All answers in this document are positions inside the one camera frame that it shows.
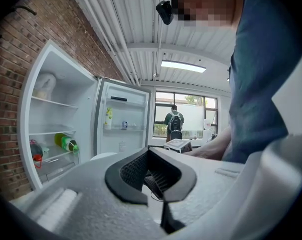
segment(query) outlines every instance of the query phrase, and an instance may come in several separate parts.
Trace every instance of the black backpack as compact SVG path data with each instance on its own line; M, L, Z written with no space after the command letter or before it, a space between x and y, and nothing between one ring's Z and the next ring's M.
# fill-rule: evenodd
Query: black backpack
M182 119L180 117L180 113L178 112L176 115L171 112L170 113L172 115L171 119L170 119L170 122L169 122L169 129L170 131L181 131L182 130L182 126L183 126L183 123L182 123Z

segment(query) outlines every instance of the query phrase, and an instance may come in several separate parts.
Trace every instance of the fluorescent light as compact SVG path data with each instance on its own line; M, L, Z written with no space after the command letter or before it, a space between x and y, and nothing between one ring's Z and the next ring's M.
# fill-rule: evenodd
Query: fluorescent light
M195 72L200 72L203 73L206 68L205 67L201 67L201 66L196 66L196 65L192 65L192 64L188 64L188 63L182 63L182 62L175 62L175 61L164 61L162 60L162 67L169 67L169 68L180 68L182 70L190 70L190 71L195 71Z

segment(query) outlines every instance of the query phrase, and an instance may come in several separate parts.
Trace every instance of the wall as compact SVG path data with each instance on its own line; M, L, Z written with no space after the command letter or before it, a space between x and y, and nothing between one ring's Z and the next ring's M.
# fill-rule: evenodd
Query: wall
M52 39L94 75L122 80L114 62L74 0L23 0L0 22L0 193L8 200L30 192L17 143L17 109L25 75Z
M154 110L155 110L155 92L178 92L182 94L192 94L192 95L203 95L207 97L217 98L218 101L218 134L221 133L228 126L228 110L230 107L231 98L229 96L223 96L221 94L214 94L208 92L201 92L199 90L192 89L192 86L188 86L188 89L184 88L184 84L181 84L181 88L172 88L165 86L149 86L143 85L143 88L146 88L151 91L151 104L150 104L150 118L149 118L149 132L148 132L148 145L162 146L165 143L164 138L153 138L153 125L154 125ZM201 146L203 143L206 143L206 139L196 139L191 140L193 147Z

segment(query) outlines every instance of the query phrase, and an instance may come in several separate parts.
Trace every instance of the white refrigerator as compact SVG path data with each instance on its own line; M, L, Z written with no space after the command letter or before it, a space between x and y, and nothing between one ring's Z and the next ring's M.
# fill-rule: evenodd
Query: white refrigerator
M37 89L42 74L56 78L51 97ZM95 77L48 41L25 79L18 111L19 149L33 189L101 153L146 147L149 107L147 89ZM112 122L105 127L107 108ZM76 141L78 154L56 145L59 133Z

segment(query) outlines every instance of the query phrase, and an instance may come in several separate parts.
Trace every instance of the brick wall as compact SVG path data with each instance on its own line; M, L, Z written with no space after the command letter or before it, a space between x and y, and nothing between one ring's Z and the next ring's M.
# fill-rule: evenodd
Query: brick wall
M30 192L17 143L22 84L45 43L52 39L94 75L122 79L75 0L22 0L0 22L0 193L8 200Z

